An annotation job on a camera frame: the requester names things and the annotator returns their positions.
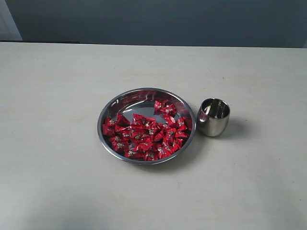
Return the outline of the round stainless steel plate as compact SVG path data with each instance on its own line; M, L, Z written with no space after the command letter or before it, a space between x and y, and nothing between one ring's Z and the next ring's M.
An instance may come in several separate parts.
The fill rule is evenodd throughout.
M188 119L188 132L190 136L183 143L182 148L170 156L153 161L142 161L139 158L131 159L125 157L123 153L117 153L115 150L113 150L111 142L107 140L107 135L103 133L103 122L105 119L110 118L111 120L116 121L117 113L121 113L130 122L133 120L133 114L140 114L143 116L150 115L158 122L162 122L162 114L155 111L154 102L163 99L167 99L170 104L174 104L176 107L177 112L175 114L175 118L186 117ZM116 96L106 104L97 121L97 133L99 140L107 152L119 160L135 165L157 165L175 158L183 153L191 144L195 136L195 132L196 118L188 103L172 92L157 88L139 88Z

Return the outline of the stainless steel cup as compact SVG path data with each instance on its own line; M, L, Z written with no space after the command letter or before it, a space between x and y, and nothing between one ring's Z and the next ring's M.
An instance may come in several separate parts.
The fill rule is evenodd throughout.
M205 136L216 137L226 129L230 117L229 105L218 98L201 103L197 114L197 129Z

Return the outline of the red wrapped candy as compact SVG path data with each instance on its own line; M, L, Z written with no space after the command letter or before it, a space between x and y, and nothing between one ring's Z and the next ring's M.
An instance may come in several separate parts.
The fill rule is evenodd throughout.
M175 133L175 138L188 138L189 135L185 131L177 131Z
M166 105L160 108L160 111L165 115L174 117L177 114L177 109L174 104Z
M164 108L165 107L165 101L158 101L158 100L156 100L155 102L154 102L154 109L156 110L156 111L160 111L162 108Z
M138 151L133 151L133 150L127 150L127 151L125 151L124 156L126 158L129 158L129 159L141 159L141 160L143 160L144 153L138 152Z
M117 113L117 124L126 127L130 125L130 121L122 113Z
M102 131L103 135L108 136L108 137L113 137L115 136L115 131L112 126L109 126L107 124L102 124Z

